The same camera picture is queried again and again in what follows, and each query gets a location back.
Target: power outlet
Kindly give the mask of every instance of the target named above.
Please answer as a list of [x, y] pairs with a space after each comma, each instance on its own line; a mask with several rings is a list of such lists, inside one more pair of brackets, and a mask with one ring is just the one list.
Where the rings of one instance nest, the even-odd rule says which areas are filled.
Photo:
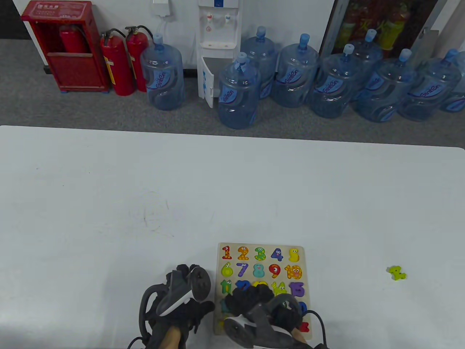
[[169, 0], [152, 0], [153, 13], [160, 17], [171, 15]]

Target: white wall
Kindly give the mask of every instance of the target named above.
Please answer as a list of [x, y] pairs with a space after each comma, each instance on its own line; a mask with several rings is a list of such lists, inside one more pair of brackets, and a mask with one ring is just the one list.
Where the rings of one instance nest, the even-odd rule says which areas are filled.
[[[13, 0], [19, 13], [23, 13], [29, 0]], [[196, 68], [193, 51], [197, 19], [197, 0], [171, 0], [173, 16], [167, 23], [152, 14], [152, 0], [93, 0], [93, 13], [100, 31], [112, 27], [123, 30], [129, 25], [147, 26], [155, 32], [159, 25], [164, 41], [176, 46], [182, 53], [184, 66]], [[301, 33], [311, 35], [310, 44], [319, 50], [334, 0], [244, 0], [243, 36], [255, 34], [258, 25], [268, 28], [268, 37], [281, 46], [297, 42]], [[37, 41], [30, 26], [27, 28], [34, 43]], [[45, 57], [38, 47], [46, 64]]]

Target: fire extinguisher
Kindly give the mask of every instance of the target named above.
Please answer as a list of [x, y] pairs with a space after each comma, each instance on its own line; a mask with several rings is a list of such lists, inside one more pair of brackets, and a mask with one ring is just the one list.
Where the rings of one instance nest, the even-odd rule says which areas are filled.
[[118, 29], [112, 28], [102, 34], [100, 48], [105, 59], [110, 80], [118, 96], [129, 96], [135, 91], [134, 77], [129, 67], [124, 40], [119, 36], [113, 36], [113, 32], [126, 36]]
[[131, 64], [133, 65], [137, 88], [139, 91], [147, 92], [146, 80], [142, 73], [142, 66], [140, 64], [140, 55], [147, 47], [149, 47], [149, 41], [147, 35], [138, 31], [140, 28], [144, 28], [147, 31], [153, 42], [152, 32], [148, 30], [146, 26], [126, 27], [128, 30], [126, 46], [129, 53], [129, 58], [131, 59]]
[[64, 25], [59, 28], [60, 38], [65, 50], [71, 54], [87, 54], [89, 46], [82, 29], [74, 25]]

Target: purple number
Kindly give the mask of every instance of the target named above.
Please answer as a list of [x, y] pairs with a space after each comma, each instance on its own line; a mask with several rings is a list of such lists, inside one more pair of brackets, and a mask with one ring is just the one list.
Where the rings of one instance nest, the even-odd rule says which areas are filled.
[[304, 314], [308, 309], [307, 305], [304, 302], [299, 302], [300, 308], [302, 309], [302, 314]]
[[303, 297], [305, 294], [305, 290], [302, 287], [304, 286], [303, 282], [291, 282], [289, 287], [291, 288], [291, 293], [294, 297]]
[[242, 275], [244, 275], [249, 265], [247, 263], [237, 263], [236, 265], [238, 267], [242, 267], [239, 274], [237, 274], [238, 277], [242, 277]]
[[244, 281], [239, 280], [236, 282], [236, 287], [245, 291], [250, 287], [250, 282], [247, 280], [244, 280]]

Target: blue water bottle cap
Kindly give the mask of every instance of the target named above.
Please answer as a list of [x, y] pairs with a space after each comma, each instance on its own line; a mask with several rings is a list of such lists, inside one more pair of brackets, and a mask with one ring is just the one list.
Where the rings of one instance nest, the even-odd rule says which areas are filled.
[[302, 34], [300, 36], [300, 47], [307, 47], [308, 42], [310, 41], [310, 35], [309, 34]]
[[259, 26], [257, 28], [257, 37], [262, 39], [266, 35], [266, 28], [264, 26]]
[[163, 35], [160, 33], [155, 33], [153, 36], [153, 42], [157, 45], [163, 44]]
[[374, 29], [369, 29], [365, 35], [366, 42], [372, 42], [378, 32]]
[[353, 53], [354, 49], [355, 49], [355, 46], [354, 46], [354, 45], [352, 45], [352, 44], [347, 44], [347, 45], [344, 46], [344, 51], [343, 51], [343, 52], [344, 52], [344, 54], [346, 54], [346, 55], [350, 55], [350, 54]]
[[456, 49], [451, 49], [449, 52], [446, 53], [444, 59], [448, 62], [452, 62], [454, 57], [458, 55], [458, 51]]
[[239, 62], [240, 64], [244, 64], [245, 62], [247, 62], [247, 54], [245, 52], [239, 52], [237, 56], [237, 62]]
[[412, 55], [412, 52], [408, 49], [408, 48], [404, 48], [401, 52], [400, 52], [400, 56], [399, 56], [399, 61], [401, 62], [407, 62], [410, 58], [410, 56]]

